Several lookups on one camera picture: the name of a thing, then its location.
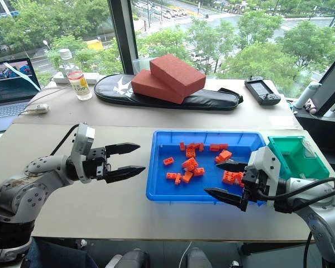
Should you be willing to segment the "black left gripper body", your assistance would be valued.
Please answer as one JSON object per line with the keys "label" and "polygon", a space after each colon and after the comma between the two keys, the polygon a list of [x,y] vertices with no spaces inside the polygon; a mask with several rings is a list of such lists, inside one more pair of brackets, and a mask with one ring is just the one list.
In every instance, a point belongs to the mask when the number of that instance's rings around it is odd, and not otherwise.
{"label": "black left gripper body", "polygon": [[83,161],[83,170],[87,178],[96,180],[106,180],[108,172],[111,170],[107,163],[107,153],[105,147],[93,148]]}

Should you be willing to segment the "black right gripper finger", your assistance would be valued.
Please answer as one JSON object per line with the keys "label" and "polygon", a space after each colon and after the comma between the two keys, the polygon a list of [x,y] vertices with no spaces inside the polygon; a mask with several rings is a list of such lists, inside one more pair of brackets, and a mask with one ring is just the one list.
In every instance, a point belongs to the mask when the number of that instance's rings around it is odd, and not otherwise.
{"label": "black right gripper finger", "polygon": [[225,161],[216,164],[216,167],[233,173],[244,172],[248,163],[246,162],[238,162],[238,161]]}
{"label": "black right gripper finger", "polygon": [[246,203],[242,201],[242,198],[238,195],[231,194],[228,191],[220,188],[204,188],[204,191],[216,200],[233,205],[239,209],[246,209]]}

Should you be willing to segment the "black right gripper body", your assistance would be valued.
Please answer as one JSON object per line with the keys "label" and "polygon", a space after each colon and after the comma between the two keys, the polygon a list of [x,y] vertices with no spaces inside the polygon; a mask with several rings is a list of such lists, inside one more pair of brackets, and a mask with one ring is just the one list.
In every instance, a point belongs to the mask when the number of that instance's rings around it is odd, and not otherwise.
{"label": "black right gripper body", "polygon": [[249,201],[257,203],[258,201],[267,201],[266,196],[269,193],[267,186],[267,174],[254,167],[245,167],[242,177],[244,184],[243,193],[240,201],[241,211],[246,211]]}

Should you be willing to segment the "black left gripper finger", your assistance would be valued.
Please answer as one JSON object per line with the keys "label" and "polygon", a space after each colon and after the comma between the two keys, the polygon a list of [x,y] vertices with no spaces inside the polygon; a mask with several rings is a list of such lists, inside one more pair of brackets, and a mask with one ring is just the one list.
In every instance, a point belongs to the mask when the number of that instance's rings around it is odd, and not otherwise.
{"label": "black left gripper finger", "polygon": [[119,155],[127,154],[139,148],[140,148],[140,145],[138,144],[126,142],[126,143],[118,143],[114,145],[105,146],[105,151],[106,151],[106,156],[110,157],[111,155],[115,155],[115,154],[119,154]]}
{"label": "black left gripper finger", "polygon": [[104,176],[104,180],[106,181],[107,184],[126,180],[140,174],[145,169],[146,168],[144,166],[120,167],[117,170],[108,171]]}

